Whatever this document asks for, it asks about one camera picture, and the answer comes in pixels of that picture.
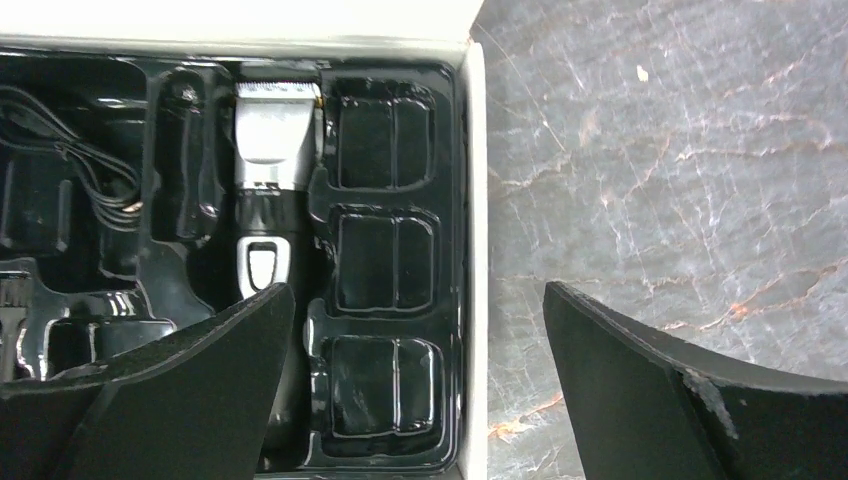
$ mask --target marble surface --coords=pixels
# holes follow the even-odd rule
[[[486,0],[494,479],[582,479],[548,280],[848,380],[841,0]]]

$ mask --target packaging box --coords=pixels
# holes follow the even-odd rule
[[[483,52],[469,29],[483,0],[358,0],[139,5],[77,0],[4,6],[0,45],[188,57],[403,58],[448,62],[466,89],[470,314],[461,415],[462,478],[485,479],[487,443],[488,205]]]

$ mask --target box lid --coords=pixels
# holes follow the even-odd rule
[[[346,38],[464,42],[483,0],[239,0],[217,9],[208,0],[150,0],[143,11],[102,0],[48,3],[4,6],[0,37],[180,43],[334,43]]]

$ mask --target black plastic tray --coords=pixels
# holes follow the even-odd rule
[[[20,374],[49,380],[236,303],[234,85],[292,75],[325,97],[308,193],[329,268],[303,308],[310,398],[285,412],[308,421],[257,472],[444,470],[461,431],[467,198],[464,100],[441,64],[0,50],[0,83],[128,159],[144,204],[137,234],[108,231],[58,156],[0,147],[0,270],[37,279]]]

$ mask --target black power cable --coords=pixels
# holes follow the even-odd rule
[[[141,186],[133,168],[83,140],[44,103],[18,87],[0,85],[0,145],[25,152],[58,152],[73,165],[103,225],[119,232],[138,229]]]

